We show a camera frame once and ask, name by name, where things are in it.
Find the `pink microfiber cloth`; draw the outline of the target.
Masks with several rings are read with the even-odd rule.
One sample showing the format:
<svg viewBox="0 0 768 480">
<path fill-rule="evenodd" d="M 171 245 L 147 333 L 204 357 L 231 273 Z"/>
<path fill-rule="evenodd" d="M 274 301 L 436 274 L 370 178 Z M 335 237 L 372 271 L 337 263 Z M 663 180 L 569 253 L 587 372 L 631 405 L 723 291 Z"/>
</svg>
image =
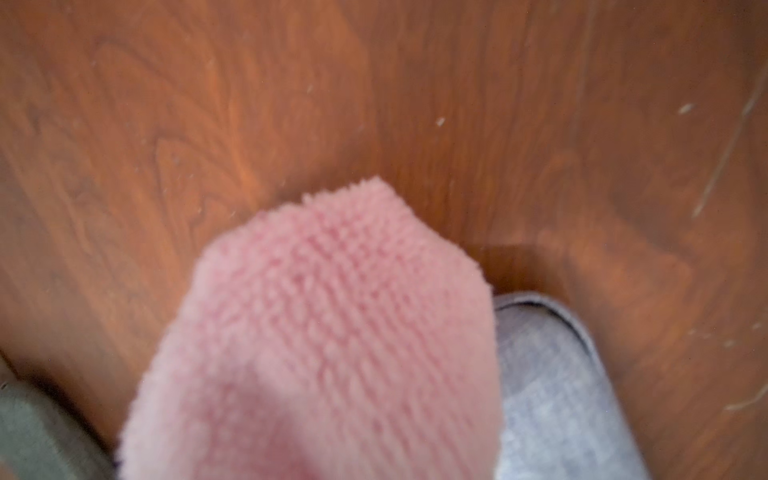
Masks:
<svg viewBox="0 0 768 480">
<path fill-rule="evenodd" d="M 123 479 L 489 479 L 502 424 L 479 266 L 373 178 L 257 214 L 198 261 Z"/>
</svg>

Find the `lavender eyeglass case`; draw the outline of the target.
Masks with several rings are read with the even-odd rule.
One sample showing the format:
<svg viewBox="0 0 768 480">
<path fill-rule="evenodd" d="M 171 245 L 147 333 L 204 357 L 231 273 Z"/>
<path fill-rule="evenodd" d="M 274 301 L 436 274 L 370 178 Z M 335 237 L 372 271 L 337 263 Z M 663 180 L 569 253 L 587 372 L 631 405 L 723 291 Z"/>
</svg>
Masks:
<svg viewBox="0 0 768 480">
<path fill-rule="evenodd" d="M 494 299 L 504 427 L 498 479 L 647 479 L 589 331 L 537 292 Z"/>
</svg>

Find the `grey felt eyeglass case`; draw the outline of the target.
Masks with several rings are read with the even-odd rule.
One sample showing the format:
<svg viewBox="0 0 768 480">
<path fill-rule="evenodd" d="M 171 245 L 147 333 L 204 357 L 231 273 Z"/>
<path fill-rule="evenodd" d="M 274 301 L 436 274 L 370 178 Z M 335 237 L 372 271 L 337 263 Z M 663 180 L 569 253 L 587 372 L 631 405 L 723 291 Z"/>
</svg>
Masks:
<svg viewBox="0 0 768 480">
<path fill-rule="evenodd" d="M 16 479 L 114 479 L 98 442 L 51 398 L 21 381 L 1 384 L 1 467 Z"/>
</svg>

